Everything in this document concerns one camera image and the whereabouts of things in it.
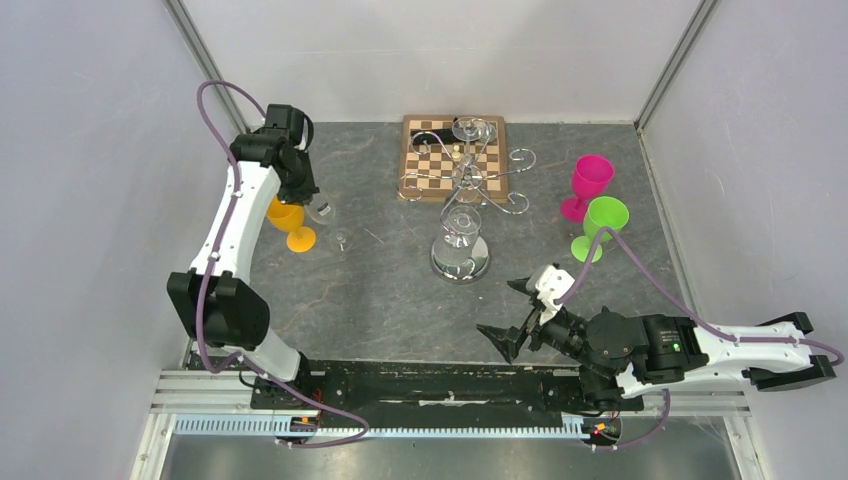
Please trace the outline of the orange plastic wine glass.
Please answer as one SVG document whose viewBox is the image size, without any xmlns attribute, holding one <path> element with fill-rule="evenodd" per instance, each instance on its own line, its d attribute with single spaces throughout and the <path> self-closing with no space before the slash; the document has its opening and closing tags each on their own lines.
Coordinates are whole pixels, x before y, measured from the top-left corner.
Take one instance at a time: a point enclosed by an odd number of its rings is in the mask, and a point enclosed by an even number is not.
<svg viewBox="0 0 848 480">
<path fill-rule="evenodd" d="M 295 253 L 305 253 L 316 243 L 315 231 L 305 225 L 306 212 L 298 204 L 283 203 L 274 197 L 266 211 L 266 218 L 278 230 L 285 232 L 286 245 Z"/>
</svg>

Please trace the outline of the green plastic wine glass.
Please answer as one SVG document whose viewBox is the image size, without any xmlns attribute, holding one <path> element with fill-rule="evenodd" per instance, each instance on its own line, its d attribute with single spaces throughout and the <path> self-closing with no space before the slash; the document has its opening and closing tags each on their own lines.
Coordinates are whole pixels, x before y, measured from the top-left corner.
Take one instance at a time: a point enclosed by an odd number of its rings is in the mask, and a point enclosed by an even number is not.
<svg viewBox="0 0 848 480">
<path fill-rule="evenodd" d="M 628 207 L 619 199 L 611 196 L 601 196 L 589 204 L 583 220 L 583 235 L 571 243 L 571 253 L 574 258 L 584 262 L 589 254 L 595 236 L 603 227 L 609 227 L 620 232 L 630 220 Z"/>
</svg>

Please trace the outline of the chrome wine glass rack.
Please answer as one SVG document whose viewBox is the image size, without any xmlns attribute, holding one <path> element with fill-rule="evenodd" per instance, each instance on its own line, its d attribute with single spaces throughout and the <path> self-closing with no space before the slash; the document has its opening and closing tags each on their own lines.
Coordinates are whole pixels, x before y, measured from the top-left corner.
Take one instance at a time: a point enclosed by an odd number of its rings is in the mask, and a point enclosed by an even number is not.
<svg viewBox="0 0 848 480">
<path fill-rule="evenodd" d="M 482 237 L 480 210 L 508 215 L 529 209 L 527 197 L 509 186 L 512 175 L 532 169 L 536 153 L 507 149 L 499 116 L 410 114 L 403 119 L 397 195 L 407 202 L 441 205 L 429 252 L 436 275 L 472 283 L 489 270 L 491 253 Z"/>
</svg>

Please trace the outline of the pink plastic wine glass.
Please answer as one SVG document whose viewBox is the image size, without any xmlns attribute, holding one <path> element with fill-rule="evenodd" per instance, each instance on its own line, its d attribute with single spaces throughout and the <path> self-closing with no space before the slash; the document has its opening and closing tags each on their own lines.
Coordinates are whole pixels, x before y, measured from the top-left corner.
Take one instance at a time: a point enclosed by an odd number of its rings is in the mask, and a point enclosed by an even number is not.
<svg viewBox="0 0 848 480">
<path fill-rule="evenodd" d="M 571 188 L 573 195 L 561 204 L 563 217 L 574 223 L 582 222 L 588 204 L 600 196 L 615 175 L 615 167 L 601 155 L 585 155 L 575 165 Z"/>
</svg>

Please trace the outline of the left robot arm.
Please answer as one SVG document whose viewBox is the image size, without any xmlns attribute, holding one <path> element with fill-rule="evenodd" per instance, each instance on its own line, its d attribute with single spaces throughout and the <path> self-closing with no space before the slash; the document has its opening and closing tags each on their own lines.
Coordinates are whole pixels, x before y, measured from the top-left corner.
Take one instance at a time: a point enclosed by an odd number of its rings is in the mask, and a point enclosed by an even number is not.
<svg viewBox="0 0 848 480">
<path fill-rule="evenodd" d="M 271 104 L 262 127 L 226 145 L 234 160 L 209 234 L 188 270 L 166 284 L 190 339 L 277 378 L 276 396 L 291 408 L 311 401 L 314 383 L 299 372 L 301 353 L 271 331 L 269 306 L 249 285 L 250 265 L 272 202 L 302 206 L 320 191 L 308 153 L 313 137 L 302 110 Z"/>
</svg>

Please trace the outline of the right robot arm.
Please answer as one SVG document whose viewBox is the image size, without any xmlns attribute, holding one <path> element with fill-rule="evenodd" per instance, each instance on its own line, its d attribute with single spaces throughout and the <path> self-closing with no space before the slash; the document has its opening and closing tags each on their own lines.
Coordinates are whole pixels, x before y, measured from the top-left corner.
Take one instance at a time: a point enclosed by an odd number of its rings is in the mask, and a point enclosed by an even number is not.
<svg viewBox="0 0 848 480">
<path fill-rule="evenodd" d="M 510 328 L 478 325 L 508 363 L 522 348 L 548 346 L 576 361 L 571 396 L 584 409 L 626 410 L 643 395 L 680 386 L 749 382 L 759 391 L 791 391 L 835 377 L 835 363 L 806 342 L 811 325 L 796 312 L 743 328 L 726 340 L 686 316 L 626 317 L 607 307 L 586 319 L 553 304 L 550 287 L 523 278 L 509 286 L 530 299 L 531 313 Z"/>
</svg>

